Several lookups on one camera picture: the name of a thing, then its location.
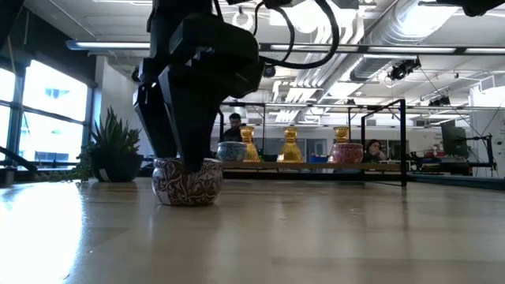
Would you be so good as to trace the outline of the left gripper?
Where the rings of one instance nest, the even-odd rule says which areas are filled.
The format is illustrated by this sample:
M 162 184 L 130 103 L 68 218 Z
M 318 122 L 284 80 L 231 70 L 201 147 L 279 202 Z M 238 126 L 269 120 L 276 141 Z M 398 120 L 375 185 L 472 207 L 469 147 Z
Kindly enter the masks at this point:
M 155 157 L 175 158 L 178 152 L 185 169 L 197 172 L 210 152 L 223 86 L 207 71 L 166 66 L 169 57 L 170 34 L 166 29 L 152 29 L 149 55 L 142 59 L 138 77 L 147 83 L 159 76 L 160 87 L 139 85 L 133 105 Z

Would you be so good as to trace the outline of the brown floral candle tin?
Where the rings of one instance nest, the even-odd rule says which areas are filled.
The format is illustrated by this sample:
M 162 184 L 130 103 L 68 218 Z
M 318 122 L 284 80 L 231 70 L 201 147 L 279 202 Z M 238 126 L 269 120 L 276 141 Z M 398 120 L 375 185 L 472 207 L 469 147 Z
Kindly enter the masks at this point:
M 188 172 L 180 159 L 155 159 L 151 176 L 153 193 L 169 206 L 213 204 L 223 186 L 223 163 L 204 159 L 197 172 Z

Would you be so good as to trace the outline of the amber glass candlestick holder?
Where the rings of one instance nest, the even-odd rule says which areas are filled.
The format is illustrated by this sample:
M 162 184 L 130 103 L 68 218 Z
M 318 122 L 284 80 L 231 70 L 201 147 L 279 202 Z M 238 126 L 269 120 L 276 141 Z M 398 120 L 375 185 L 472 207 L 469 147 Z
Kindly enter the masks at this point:
M 240 127 L 241 131 L 241 138 L 242 142 L 246 146 L 246 153 L 245 153 L 245 163 L 258 163 L 260 161 L 260 157 L 258 154 L 258 151 L 256 149 L 255 144 L 253 143 L 253 135 L 254 135 L 254 128 L 252 126 L 241 126 Z
M 301 150 L 297 145 L 297 129 L 295 127 L 286 127 L 284 129 L 285 144 L 281 147 L 277 162 L 278 163 L 302 163 L 303 157 Z
M 349 142 L 350 129 L 347 126 L 336 126 L 334 127 L 334 131 L 335 131 L 335 143 L 342 144 Z

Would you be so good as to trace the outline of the pink floral candle tin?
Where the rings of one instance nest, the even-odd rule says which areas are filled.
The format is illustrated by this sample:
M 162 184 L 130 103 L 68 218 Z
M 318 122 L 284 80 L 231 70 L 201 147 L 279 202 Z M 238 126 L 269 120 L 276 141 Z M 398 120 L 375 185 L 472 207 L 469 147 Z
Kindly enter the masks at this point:
M 361 144 L 336 143 L 333 145 L 328 157 L 329 163 L 361 163 L 364 150 Z

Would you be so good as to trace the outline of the blue floral candle tin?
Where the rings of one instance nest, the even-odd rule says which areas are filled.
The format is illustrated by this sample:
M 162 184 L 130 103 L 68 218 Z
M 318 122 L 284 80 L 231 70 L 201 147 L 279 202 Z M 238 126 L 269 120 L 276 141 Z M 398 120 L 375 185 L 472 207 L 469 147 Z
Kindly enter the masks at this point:
M 220 142 L 217 156 L 223 162 L 242 162 L 246 156 L 246 144 L 236 141 Z

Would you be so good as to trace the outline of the person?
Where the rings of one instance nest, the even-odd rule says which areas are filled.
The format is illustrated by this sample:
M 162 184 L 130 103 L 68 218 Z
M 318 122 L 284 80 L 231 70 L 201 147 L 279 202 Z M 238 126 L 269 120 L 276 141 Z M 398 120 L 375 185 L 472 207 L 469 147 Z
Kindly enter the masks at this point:
M 241 115 L 237 113 L 232 113 L 229 116 L 230 128 L 223 134 L 224 142 L 242 142 L 241 138 Z
M 362 159 L 363 163 L 379 163 L 380 161 L 387 160 L 386 154 L 382 151 L 381 143 L 372 139 L 368 142 L 365 147 L 364 157 Z

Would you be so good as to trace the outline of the potted succulent plant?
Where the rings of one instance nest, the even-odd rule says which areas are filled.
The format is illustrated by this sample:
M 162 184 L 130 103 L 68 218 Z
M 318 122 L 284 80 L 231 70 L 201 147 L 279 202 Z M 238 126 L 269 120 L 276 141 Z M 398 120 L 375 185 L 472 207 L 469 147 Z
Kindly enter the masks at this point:
M 90 177 L 101 182 L 130 182 L 140 171 L 143 156 L 138 153 L 140 129 L 131 129 L 109 106 L 103 121 L 95 123 L 92 140 L 77 156 L 82 181 Z

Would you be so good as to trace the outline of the large window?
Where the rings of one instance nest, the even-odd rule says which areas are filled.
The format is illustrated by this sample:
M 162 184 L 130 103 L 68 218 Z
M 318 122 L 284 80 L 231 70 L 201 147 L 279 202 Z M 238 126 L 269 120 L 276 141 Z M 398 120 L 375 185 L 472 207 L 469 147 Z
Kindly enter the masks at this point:
M 90 95 L 86 84 L 35 60 L 0 67 L 0 147 L 37 167 L 71 167 L 88 133 Z

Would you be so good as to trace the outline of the white ceiling light panel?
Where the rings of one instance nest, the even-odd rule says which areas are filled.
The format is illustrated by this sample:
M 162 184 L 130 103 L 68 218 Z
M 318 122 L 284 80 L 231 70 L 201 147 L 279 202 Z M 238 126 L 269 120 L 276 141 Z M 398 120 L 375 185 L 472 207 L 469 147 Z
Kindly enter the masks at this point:
M 358 0 L 325 0 L 330 6 L 339 27 L 351 23 L 359 10 Z M 292 6 L 282 7 L 295 28 L 302 33 L 314 31 L 319 26 L 330 26 L 329 19 L 316 4 L 316 0 L 293 0 Z

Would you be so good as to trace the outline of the black ceiling track light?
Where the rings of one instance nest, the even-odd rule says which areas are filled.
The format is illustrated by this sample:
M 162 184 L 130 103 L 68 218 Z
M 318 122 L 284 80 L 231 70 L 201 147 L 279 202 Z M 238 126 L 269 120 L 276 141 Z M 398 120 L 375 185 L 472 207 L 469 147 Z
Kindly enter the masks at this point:
M 388 73 L 391 80 L 403 80 L 406 76 L 410 75 L 414 70 L 421 68 L 421 61 L 419 57 L 414 59 L 406 59 L 399 64 L 393 65 L 392 70 Z

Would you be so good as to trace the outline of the black computer monitor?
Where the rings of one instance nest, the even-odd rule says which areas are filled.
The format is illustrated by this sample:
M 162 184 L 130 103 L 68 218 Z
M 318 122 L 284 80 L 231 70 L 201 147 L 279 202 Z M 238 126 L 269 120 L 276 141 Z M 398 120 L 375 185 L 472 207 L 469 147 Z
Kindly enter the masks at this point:
M 466 143 L 466 131 L 450 122 L 443 123 L 441 130 L 444 153 L 446 155 L 468 158 L 469 151 Z

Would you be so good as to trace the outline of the wooden shelf with black frame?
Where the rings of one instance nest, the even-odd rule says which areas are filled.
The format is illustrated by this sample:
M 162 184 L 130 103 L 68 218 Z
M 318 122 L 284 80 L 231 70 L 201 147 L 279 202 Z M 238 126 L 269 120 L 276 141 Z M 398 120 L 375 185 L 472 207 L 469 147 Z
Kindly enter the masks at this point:
M 374 177 L 370 178 L 370 181 L 397 181 L 400 183 L 400 186 L 404 189 L 407 186 L 408 177 L 407 177 L 407 169 L 406 169 L 406 101 L 404 99 L 397 99 L 392 103 L 387 105 L 360 105 L 360 106 L 351 106 L 351 105 L 343 105 L 345 109 L 348 110 L 348 117 L 350 118 L 350 111 L 353 108 L 366 108 L 368 113 L 361 117 L 361 144 L 362 147 L 366 146 L 366 125 L 365 121 L 367 117 L 372 116 L 375 113 L 378 113 L 382 110 L 389 110 L 391 108 L 399 109 L 399 121 L 400 121 L 400 145 L 401 145 L 401 158 L 400 164 L 373 164 L 373 163 L 277 163 L 277 162 L 249 162 L 249 161 L 224 161 L 223 167 L 225 169 L 333 169 L 333 170 L 377 170 L 377 171 L 398 171 L 400 175 L 392 176 L 392 177 Z

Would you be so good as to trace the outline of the silver air duct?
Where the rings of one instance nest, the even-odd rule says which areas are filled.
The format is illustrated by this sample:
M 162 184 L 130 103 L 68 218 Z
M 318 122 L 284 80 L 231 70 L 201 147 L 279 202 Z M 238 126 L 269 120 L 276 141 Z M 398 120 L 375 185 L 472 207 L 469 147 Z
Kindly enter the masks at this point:
M 418 45 L 440 29 L 458 10 L 457 6 L 424 6 L 428 0 L 398 0 L 384 18 L 363 39 L 365 45 Z M 352 69 L 346 75 L 351 81 L 367 81 L 390 62 L 387 58 L 370 58 L 361 54 L 347 57 Z

